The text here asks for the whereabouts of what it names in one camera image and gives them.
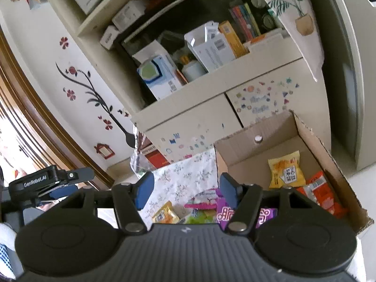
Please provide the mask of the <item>yellow waffle snack bag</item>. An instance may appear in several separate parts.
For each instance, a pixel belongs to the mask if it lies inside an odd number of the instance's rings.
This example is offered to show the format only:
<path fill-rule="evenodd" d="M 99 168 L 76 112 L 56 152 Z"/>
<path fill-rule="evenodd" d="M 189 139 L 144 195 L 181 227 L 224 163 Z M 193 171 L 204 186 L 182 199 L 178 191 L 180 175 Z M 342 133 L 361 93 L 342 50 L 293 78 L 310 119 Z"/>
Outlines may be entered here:
<path fill-rule="evenodd" d="M 152 217 L 153 223 L 176 224 L 179 221 L 180 218 L 174 212 L 171 201 L 166 202 Z"/>

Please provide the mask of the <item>open cardboard box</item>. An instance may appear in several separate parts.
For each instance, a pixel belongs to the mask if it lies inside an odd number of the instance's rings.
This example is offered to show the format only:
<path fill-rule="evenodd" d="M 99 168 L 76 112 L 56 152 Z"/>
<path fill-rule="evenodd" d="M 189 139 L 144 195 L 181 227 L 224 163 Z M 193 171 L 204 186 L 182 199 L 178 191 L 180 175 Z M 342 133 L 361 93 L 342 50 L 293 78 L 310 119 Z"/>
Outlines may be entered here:
<path fill-rule="evenodd" d="M 324 143 L 293 112 L 266 118 L 214 144 L 217 173 L 229 173 L 240 184 L 264 189 L 297 187 L 302 192 L 315 176 L 340 206 L 357 234 L 373 224 Z"/>

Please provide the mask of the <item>white open paper box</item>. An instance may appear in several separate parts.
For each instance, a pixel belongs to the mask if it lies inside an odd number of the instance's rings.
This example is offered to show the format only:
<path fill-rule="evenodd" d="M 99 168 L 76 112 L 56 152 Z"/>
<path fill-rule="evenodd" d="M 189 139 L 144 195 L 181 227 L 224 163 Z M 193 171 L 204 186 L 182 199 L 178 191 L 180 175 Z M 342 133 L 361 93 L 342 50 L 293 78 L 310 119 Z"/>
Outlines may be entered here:
<path fill-rule="evenodd" d="M 188 48 L 207 72 L 235 60 L 235 54 L 217 22 L 209 21 L 184 35 Z"/>

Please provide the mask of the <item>plant print cloth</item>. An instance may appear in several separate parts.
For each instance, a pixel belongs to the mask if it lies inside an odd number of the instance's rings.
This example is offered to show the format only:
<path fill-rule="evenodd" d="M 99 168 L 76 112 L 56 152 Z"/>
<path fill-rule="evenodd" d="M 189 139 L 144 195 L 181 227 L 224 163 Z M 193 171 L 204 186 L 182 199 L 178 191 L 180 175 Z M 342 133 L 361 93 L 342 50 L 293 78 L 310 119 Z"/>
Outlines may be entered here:
<path fill-rule="evenodd" d="M 322 78 L 324 50 L 310 0 L 265 0 L 281 21 L 302 57 L 313 79 Z"/>

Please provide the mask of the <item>small white box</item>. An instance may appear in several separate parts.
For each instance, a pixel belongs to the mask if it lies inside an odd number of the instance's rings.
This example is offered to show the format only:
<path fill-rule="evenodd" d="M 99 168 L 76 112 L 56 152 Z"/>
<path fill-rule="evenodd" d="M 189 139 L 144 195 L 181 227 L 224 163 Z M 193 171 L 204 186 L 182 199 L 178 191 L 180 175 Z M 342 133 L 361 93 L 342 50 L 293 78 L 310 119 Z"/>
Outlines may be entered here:
<path fill-rule="evenodd" d="M 145 14 L 147 0 L 131 0 L 125 4 L 112 18 L 112 22 L 119 32 L 124 32 Z"/>

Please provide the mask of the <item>white round jar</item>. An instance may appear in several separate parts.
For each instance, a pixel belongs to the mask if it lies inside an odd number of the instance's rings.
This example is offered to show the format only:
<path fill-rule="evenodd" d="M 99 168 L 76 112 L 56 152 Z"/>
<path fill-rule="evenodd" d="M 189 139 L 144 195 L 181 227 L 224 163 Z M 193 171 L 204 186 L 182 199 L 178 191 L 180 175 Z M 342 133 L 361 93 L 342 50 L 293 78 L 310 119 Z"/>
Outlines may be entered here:
<path fill-rule="evenodd" d="M 190 63 L 184 65 L 182 73 L 188 82 L 193 82 L 197 78 L 207 73 L 206 69 L 197 60 L 192 60 Z"/>

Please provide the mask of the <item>orange slim box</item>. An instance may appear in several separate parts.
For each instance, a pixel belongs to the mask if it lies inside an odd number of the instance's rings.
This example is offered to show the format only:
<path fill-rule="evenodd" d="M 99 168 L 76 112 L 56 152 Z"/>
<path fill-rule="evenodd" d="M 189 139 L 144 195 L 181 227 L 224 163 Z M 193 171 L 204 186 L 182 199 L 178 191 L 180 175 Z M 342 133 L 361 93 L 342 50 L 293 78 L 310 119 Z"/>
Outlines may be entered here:
<path fill-rule="evenodd" d="M 236 34 L 229 21 L 220 23 L 219 30 L 222 34 L 224 34 L 236 58 L 242 57 L 249 53 L 240 41 L 238 35 Z"/>

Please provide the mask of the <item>blue white carton box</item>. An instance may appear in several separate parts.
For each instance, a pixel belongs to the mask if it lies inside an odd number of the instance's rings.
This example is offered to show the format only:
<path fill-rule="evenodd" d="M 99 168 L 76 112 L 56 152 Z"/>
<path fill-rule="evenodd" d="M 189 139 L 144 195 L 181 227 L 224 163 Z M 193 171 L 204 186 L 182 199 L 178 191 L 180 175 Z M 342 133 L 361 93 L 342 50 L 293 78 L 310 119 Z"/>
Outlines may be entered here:
<path fill-rule="evenodd" d="M 142 63 L 137 72 L 156 100 L 167 98 L 184 85 L 167 55 L 155 55 Z"/>

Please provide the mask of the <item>red gift box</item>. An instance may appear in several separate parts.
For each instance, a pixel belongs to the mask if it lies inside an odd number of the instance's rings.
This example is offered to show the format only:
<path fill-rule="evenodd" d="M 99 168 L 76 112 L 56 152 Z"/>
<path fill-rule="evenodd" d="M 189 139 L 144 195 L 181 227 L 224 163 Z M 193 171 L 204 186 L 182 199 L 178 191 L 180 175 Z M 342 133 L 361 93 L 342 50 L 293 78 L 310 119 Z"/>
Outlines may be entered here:
<path fill-rule="evenodd" d="M 156 169 L 170 165 L 170 162 L 166 159 L 166 157 L 146 136 L 143 136 L 141 152 Z"/>

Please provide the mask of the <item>clear plastic bag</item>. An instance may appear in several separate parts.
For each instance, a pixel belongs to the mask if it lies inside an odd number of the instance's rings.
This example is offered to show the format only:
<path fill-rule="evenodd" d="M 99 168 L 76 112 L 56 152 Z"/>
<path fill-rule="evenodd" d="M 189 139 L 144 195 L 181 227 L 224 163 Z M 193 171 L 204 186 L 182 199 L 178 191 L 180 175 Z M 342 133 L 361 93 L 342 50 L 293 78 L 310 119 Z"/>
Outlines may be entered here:
<path fill-rule="evenodd" d="M 133 126 L 133 134 L 135 137 L 135 148 L 130 158 L 130 166 L 137 178 L 140 179 L 146 172 L 155 171 L 154 165 L 142 154 L 142 146 L 146 141 L 146 136 L 141 133 L 137 127 Z"/>

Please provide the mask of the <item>pink green snack bag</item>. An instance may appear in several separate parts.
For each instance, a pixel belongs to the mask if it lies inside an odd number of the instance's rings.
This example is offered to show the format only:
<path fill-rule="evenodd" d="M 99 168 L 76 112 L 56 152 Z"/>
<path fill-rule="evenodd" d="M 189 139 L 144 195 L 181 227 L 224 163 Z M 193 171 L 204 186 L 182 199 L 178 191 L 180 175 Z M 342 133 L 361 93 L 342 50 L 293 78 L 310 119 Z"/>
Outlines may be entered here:
<path fill-rule="evenodd" d="M 185 209 L 191 212 L 184 218 L 184 224 L 207 224 L 217 223 L 217 200 L 216 188 L 202 191 L 184 204 Z"/>

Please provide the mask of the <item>wooden door frame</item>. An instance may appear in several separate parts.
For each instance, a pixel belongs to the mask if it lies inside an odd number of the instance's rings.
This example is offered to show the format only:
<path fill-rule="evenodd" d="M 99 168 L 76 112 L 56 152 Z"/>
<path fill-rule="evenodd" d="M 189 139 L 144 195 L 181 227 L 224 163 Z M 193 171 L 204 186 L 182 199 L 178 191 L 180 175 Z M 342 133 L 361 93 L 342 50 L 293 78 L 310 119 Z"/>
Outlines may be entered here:
<path fill-rule="evenodd" d="M 4 33 L 1 33 L 1 101 L 9 109 L 21 132 L 37 148 L 37 166 L 57 165 L 62 169 L 90 167 L 98 190 L 107 190 L 114 179 L 86 154 L 59 124 L 30 84 L 14 56 Z"/>

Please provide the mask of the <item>purple noodle snack bag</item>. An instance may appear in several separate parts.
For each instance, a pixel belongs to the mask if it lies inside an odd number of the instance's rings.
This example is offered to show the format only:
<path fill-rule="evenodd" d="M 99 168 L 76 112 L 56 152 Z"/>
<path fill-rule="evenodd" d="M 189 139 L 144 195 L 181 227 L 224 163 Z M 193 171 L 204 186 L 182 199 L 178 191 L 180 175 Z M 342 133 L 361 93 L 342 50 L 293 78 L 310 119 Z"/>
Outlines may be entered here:
<path fill-rule="evenodd" d="M 216 220 L 217 220 L 217 223 L 220 225 L 220 228 L 224 231 L 226 229 L 226 226 L 229 220 L 231 220 L 233 214 L 235 213 L 235 211 L 234 209 L 229 207 L 229 205 L 227 204 L 220 190 L 216 188 L 215 191 L 217 193 Z M 260 228 L 262 224 L 275 218 L 277 214 L 278 214 L 278 209 L 276 208 L 261 208 L 259 216 L 258 216 L 258 222 L 255 228 Z"/>

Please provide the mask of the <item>red snack bag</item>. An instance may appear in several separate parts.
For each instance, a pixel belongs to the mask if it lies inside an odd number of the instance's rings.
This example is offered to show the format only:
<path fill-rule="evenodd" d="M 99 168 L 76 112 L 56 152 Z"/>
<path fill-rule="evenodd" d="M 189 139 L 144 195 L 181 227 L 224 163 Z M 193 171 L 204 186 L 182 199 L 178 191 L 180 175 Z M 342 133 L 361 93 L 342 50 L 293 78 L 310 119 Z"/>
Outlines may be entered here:
<path fill-rule="evenodd" d="M 348 209 L 335 201 L 334 192 L 326 181 L 326 177 L 322 171 L 307 180 L 305 186 L 298 187 L 297 191 L 338 219 L 345 217 L 348 213 Z"/>

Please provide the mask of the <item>colourful book stack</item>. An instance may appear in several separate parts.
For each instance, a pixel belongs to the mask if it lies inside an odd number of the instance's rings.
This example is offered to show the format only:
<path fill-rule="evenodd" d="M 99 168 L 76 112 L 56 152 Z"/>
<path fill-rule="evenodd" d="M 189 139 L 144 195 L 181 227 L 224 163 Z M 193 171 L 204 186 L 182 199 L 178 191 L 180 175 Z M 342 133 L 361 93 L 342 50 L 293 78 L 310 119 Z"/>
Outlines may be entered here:
<path fill-rule="evenodd" d="M 246 41 L 255 41 L 261 35 L 255 17 L 247 3 L 233 6 L 229 9 L 229 12 Z"/>

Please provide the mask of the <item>white refrigerator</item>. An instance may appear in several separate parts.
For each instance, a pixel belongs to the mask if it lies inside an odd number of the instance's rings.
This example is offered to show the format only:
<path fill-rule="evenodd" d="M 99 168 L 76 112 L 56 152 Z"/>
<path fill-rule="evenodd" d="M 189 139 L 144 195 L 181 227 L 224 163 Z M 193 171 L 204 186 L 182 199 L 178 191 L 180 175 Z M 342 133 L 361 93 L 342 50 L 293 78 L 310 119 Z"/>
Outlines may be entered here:
<path fill-rule="evenodd" d="M 331 131 L 358 171 L 375 163 L 375 0 L 311 0 Z"/>

